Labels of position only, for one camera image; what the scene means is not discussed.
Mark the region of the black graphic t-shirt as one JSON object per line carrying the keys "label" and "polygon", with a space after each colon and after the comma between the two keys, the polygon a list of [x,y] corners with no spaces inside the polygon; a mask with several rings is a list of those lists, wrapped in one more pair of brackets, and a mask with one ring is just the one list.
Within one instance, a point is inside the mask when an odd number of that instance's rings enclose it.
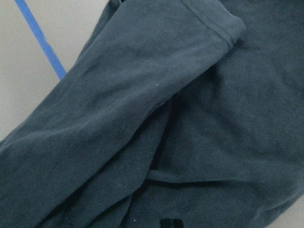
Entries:
{"label": "black graphic t-shirt", "polygon": [[3,228],[264,228],[303,193],[301,0],[110,0],[0,143]]}

